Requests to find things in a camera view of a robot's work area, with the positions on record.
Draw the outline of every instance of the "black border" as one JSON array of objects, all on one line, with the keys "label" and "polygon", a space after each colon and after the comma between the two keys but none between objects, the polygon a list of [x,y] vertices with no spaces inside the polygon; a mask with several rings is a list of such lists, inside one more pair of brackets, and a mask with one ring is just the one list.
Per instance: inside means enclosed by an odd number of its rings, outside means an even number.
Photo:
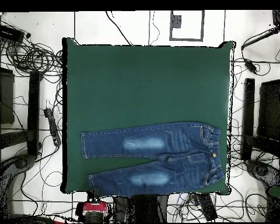
[{"label": "black border", "polygon": [[65,191],[68,181],[68,156],[67,156],[67,120],[68,120],[68,43],[67,38],[62,38],[62,95],[65,96],[62,106],[64,107],[62,116],[62,183],[60,185],[60,191],[67,194]]}]

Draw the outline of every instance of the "green mat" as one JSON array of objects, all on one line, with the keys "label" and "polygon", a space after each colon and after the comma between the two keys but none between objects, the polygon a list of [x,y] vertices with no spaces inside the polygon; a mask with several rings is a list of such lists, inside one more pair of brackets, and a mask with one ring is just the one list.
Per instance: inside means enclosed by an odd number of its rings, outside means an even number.
[{"label": "green mat", "polygon": [[[63,138],[67,162],[62,191],[89,191],[90,173],[150,161],[84,159],[80,143],[84,131],[178,121],[206,123],[221,129],[220,156],[226,173],[234,42],[221,48],[144,47],[78,45],[64,38],[62,45],[67,81],[67,138]],[[225,180],[200,190],[213,191],[226,194]]]}]

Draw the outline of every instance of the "blue denim jeans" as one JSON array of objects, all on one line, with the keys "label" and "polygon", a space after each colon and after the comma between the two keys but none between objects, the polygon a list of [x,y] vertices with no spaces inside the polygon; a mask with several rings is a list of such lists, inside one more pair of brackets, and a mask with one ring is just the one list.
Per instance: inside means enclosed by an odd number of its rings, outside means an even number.
[{"label": "blue denim jeans", "polygon": [[224,178],[220,129],[198,122],[173,122],[81,133],[85,159],[148,158],[154,161],[88,175],[99,195],[190,192]]}]

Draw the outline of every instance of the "jeans pocket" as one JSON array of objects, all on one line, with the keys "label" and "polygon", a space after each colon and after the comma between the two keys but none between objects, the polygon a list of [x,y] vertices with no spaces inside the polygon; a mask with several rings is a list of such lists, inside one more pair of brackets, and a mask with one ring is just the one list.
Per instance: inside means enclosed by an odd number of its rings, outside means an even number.
[{"label": "jeans pocket", "polygon": [[205,176],[205,185],[210,185],[213,184],[214,182],[217,181],[217,172],[216,172],[217,168],[214,168],[212,170],[210,170],[209,172],[207,172],[206,176]]},{"label": "jeans pocket", "polygon": [[201,141],[207,145],[212,144],[212,131],[204,126],[200,128]]}]

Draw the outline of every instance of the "red object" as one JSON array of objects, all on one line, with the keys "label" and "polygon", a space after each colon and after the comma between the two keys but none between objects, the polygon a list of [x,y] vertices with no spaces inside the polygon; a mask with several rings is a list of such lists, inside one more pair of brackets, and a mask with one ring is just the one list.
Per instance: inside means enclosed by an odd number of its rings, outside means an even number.
[{"label": "red object", "polygon": [[85,202],[83,206],[83,212],[84,211],[97,211],[107,213],[107,205],[105,202],[98,202],[96,204],[92,202]]},{"label": "red object", "polygon": [[59,221],[55,220],[54,224],[64,224],[64,222],[59,222]]}]

